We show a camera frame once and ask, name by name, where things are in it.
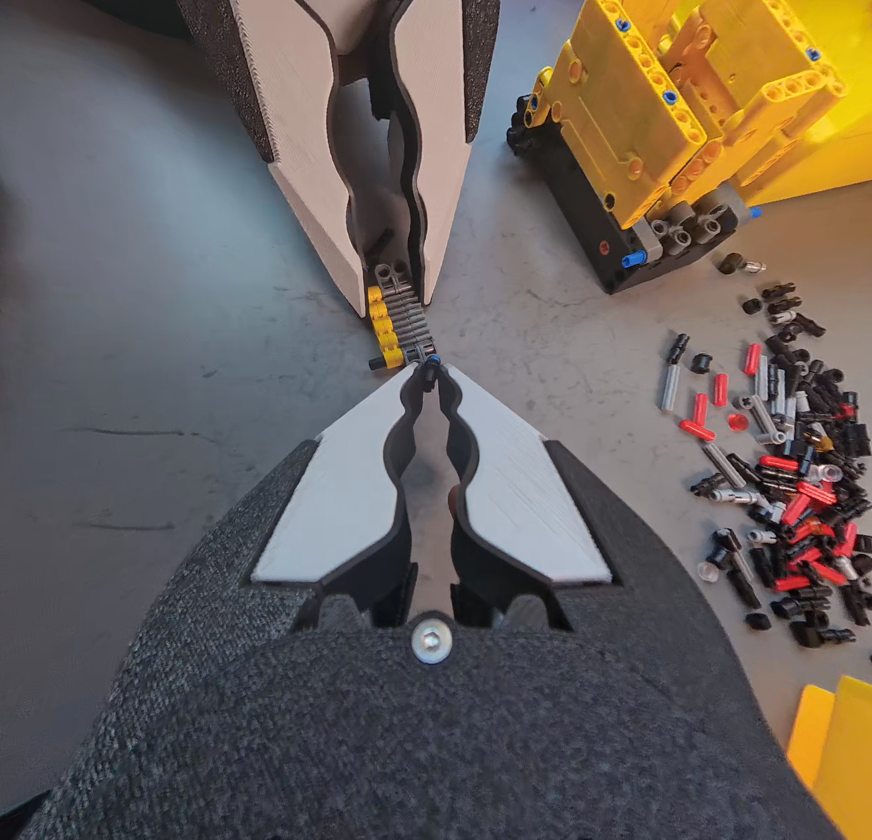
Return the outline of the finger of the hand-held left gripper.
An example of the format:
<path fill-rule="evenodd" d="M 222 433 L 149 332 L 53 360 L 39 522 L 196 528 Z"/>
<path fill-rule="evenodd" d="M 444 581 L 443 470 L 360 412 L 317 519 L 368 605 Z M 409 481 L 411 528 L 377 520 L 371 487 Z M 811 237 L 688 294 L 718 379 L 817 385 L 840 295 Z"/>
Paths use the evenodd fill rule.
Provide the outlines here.
<path fill-rule="evenodd" d="M 410 208 L 409 257 L 430 304 L 471 154 L 466 141 L 461 0 L 405 0 L 390 29 Z"/>
<path fill-rule="evenodd" d="M 333 282 L 364 317 L 364 263 L 347 225 L 352 195 L 332 145 L 331 35 L 303 0 L 228 1 L 267 131 L 268 169 Z"/>

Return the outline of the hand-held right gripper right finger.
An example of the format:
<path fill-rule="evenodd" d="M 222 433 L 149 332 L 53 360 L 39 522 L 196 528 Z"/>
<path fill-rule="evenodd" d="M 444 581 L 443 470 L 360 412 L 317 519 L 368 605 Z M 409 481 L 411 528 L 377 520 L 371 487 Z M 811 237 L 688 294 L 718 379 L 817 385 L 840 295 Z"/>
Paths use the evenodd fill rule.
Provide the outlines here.
<path fill-rule="evenodd" d="M 610 586 L 614 573 L 573 497 L 560 443 L 502 404 L 455 366 L 439 377 L 458 477 L 451 585 L 460 625 L 491 627 L 518 597 L 541 602 L 544 624 L 568 629 L 558 593 Z"/>

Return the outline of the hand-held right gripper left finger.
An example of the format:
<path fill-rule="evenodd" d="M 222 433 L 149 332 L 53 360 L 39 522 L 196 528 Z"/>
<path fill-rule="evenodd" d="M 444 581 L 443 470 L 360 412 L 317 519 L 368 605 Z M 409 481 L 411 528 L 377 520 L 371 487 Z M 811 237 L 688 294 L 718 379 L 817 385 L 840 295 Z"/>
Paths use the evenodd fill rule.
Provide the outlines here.
<path fill-rule="evenodd" d="M 416 448 L 420 368 L 407 366 L 314 440 L 253 559 L 249 590 L 314 607 L 348 596 L 376 628 L 408 619 L 417 565 L 401 476 Z"/>

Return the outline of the yellow black lego model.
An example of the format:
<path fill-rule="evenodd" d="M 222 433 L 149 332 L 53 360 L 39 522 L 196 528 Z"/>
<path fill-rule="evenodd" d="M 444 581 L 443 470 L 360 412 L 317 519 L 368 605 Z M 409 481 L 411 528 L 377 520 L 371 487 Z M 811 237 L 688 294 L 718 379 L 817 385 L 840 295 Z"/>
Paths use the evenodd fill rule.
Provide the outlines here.
<path fill-rule="evenodd" d="M 789 0 L 584 0 L 507 143 L 616 294 L 759 218 L 753 187 L 847 93 Z"/>

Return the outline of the pile of small lego pins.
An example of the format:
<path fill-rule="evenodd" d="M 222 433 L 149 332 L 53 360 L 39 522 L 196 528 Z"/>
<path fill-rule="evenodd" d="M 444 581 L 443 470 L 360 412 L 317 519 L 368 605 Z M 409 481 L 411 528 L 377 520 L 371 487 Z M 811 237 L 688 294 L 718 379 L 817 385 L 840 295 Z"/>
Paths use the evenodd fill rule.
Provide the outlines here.
<path fill-rule="evenodd" d="M 740 509 L 751 525 L 745 534 L 714 530 L 699 579 L 725 583 L 751 631 L 778 619 L 799 647 L 817 650 L 870 631 L 870 535 L 858 528 L 870 515 L 870 432 L 843 371 L 800 345 L 826 332 L 802 307 L 794 282 L 740 304 L 767 329 L 741 345 L 736 383 L 713 355 L 689 356 L 690 337 L 678 334 L 664 357 L 659 409 L 676 412 L 686 373 L 709 380 L 678 421 L 712 466 L 688 489 Z"/>

